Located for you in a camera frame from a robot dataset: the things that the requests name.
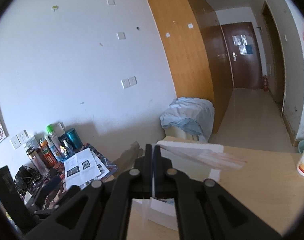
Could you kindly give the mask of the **green capped spray bottle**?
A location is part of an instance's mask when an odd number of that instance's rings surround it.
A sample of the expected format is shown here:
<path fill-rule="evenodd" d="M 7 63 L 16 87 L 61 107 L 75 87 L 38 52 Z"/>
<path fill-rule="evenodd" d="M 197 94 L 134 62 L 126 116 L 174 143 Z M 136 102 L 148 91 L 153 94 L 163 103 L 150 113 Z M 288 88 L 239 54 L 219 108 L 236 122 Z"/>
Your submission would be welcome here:
<path fill-rule="evenodd" d="M 60 143 L 60 141 L 58 139 L 58 136 L 55 133 L 54 128 L 52 127 L 52 125 L 48 125 L 46 127 L 46 130 L 47 130 L 47 133 L 49 134 L 49 136 L 51 137 L 52 142 L 56 146 L 57 150 L 61 153 L 61 149 L 60 149 L 61 143 Z"/>

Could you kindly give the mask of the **orange bottle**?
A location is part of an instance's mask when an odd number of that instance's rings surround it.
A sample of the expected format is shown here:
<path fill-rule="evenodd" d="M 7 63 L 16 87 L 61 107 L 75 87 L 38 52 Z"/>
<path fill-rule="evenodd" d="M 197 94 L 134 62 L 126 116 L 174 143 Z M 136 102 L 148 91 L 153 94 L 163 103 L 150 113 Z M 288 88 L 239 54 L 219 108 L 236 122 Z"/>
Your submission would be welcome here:
<path fill-rule="evenodd" d="M 51 151 L 48 147 L 47 141 L 45 139 L 40 139 L 39 144 L 41 146 L 41 148 L 40 148 L 41 152 L 44 155 L 46 161 L 49 163 L 50 167 L 54 167 L 55 164 L 57 163 L 57 160 L 55 159 L 55 157 L 51 153 Z"/>

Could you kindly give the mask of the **white wall socket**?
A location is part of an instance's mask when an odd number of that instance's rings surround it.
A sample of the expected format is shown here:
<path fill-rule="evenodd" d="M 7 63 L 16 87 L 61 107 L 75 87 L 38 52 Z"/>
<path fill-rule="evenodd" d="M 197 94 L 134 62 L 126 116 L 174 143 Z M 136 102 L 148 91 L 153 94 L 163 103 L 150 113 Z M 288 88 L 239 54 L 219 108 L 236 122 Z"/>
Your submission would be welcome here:
<path fill-rule="evenodd" d="M 27 131 L 23 130 L 11 138 L 11 144 L 14 149 L 18 149 L 20 146 L 25 146 L 28 139 L 29 136 Z"/>

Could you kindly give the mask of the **printed paper sheets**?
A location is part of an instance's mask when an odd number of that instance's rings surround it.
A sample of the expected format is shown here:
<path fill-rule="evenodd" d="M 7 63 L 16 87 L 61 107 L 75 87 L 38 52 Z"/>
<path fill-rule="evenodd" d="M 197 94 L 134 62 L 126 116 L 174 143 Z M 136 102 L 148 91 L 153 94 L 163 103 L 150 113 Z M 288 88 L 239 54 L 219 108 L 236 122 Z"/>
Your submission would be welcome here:
<path fill-rule="evenodd" d="M 64 161 L 66 189 L 72 186 L 85 188 L 94 180 L 104 178 L 109 169 L 89 148 Z"/>

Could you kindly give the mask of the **white wall switch pair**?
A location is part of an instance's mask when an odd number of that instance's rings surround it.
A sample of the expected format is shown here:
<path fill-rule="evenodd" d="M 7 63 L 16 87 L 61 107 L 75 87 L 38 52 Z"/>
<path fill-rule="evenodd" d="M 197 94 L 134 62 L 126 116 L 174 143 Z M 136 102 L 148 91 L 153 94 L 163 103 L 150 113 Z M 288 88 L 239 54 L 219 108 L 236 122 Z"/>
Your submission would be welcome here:
<path fill-rule="evenodd" d="M 129 88 L 136 84 L 137 84 L 137 79 L 135 76 L 121 80 L 121 85 L 122 85 L 123 89 Z"/>

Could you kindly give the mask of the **blue cloth covered bin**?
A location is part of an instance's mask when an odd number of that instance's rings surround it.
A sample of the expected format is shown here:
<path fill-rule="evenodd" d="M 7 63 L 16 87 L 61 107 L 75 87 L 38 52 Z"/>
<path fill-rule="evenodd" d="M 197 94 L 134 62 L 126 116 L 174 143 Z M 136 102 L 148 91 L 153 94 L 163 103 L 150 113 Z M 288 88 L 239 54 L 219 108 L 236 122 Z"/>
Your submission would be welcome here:
<path fill-rule="evenodd" d="M 211 137 L 215 109 L 206 99 L 180 97 L 161 114 L 163 129 L 177 127 L 190 135 L 197 135 L 203 142 Z"/>

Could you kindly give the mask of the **brown entrance door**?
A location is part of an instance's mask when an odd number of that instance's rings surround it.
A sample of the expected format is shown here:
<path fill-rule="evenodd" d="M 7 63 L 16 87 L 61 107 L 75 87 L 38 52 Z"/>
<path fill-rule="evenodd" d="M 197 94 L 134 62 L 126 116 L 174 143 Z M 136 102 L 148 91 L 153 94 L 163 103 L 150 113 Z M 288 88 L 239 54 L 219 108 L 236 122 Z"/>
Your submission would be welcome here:
<path fill-rule="evenodd" d="M 260 52 L 251 22 L 223 24 L 235 88 L 261 89 Z"/>

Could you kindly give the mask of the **red fire extinguisher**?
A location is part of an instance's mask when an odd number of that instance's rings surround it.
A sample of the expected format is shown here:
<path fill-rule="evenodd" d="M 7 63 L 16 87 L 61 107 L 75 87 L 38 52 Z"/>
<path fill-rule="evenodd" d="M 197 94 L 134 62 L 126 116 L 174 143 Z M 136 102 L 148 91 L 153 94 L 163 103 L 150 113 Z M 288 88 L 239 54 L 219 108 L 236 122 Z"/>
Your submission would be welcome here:
<path fill-rule="evenodd" d="M 267 92 L 269 89 L 268 89 L 268 76 L 267 75 L 265 75 L 264 77 L 263 77 L 263 90 L 265 91 L 265 92 Z"/>

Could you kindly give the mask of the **teal cup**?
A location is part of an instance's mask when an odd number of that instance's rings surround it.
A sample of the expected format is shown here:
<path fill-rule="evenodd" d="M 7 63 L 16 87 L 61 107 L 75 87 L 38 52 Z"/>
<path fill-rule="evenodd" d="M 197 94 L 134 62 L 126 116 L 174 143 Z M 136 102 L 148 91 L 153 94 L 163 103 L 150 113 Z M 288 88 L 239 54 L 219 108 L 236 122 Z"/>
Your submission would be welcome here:
<path fill-rule="evenodd" d="M 71 128 L 66 131 L 66 136 L 69 139 L 69 141 L 72 143 L 73 148 L 76 150 L 80 149 L 83 146 L 83 143 L 77 134 L 77 131 L 75 128 Z"/>

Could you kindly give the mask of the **wooden wardrobe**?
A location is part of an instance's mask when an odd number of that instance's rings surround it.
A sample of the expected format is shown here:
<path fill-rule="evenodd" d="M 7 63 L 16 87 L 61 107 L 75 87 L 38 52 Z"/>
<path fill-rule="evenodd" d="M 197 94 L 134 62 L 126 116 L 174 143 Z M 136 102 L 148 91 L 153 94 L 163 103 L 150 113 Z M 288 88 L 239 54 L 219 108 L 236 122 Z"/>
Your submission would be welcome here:
<path fill-rule="evenodd" d="M 209 100 L 219 131 L 233 90 L 217 14 L 206 0 L 147 0 L 159 31 L 177 97 Z"/>

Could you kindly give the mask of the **clear plastic packet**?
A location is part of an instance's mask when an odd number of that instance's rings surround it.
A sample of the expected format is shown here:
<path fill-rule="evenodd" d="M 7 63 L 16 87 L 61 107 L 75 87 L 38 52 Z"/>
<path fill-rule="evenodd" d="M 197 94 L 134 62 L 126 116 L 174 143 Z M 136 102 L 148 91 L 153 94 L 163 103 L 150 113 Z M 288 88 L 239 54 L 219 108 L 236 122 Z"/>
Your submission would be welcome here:
<path fill-rule="evenodd" d="M 187 174 L 189 178 L 218 182 L 222 171 L 240 170 L 246 161 L 227 153 L 224 146 L 192 142 L 161 140 L 161 156 L 172 161 L 173 168 Z M 147 220 L 177 230 L 175 202 L 173 198 L 134 199 L 133 208 L 140 214 L 145 224 Z"/>

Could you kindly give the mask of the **patterned side table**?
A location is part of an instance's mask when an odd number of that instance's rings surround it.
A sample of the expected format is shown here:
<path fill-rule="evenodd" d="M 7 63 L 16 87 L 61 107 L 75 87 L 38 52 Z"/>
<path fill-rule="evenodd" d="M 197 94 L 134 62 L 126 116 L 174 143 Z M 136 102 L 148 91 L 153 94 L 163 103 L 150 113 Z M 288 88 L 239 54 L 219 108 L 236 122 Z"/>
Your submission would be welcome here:
<path fill-rule="evenodd" d="M 94 180 L 109 181 L 117 170 L 117 165 L 86 143 L 64 163 L 57 163 L 52 175 L 28 190 L 24 204 L 32 210 L 52 209 L 72 186 L 82 190 Z"/>

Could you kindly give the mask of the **dark thermos flask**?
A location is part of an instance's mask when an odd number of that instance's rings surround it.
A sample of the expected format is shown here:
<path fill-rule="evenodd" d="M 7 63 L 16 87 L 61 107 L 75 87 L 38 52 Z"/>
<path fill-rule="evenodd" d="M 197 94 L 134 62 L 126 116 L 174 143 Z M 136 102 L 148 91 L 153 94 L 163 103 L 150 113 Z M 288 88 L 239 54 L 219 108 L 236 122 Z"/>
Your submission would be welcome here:
<path fill-rule="evenodd" d="M 47 168 L 45 163 L 42 161 L 42 159 L 41 159 L 40 155 L 37 153 L 37 151 L 33 147 L 29 147 L 26 150 L 26 154 L 29 157 L 29 159 L 31 160 L 31 162 L 33 163 L 33 165 L 36 167 L 38 172 L 42 176 L 45 177 L 48 174 L 49 169 Z"/>

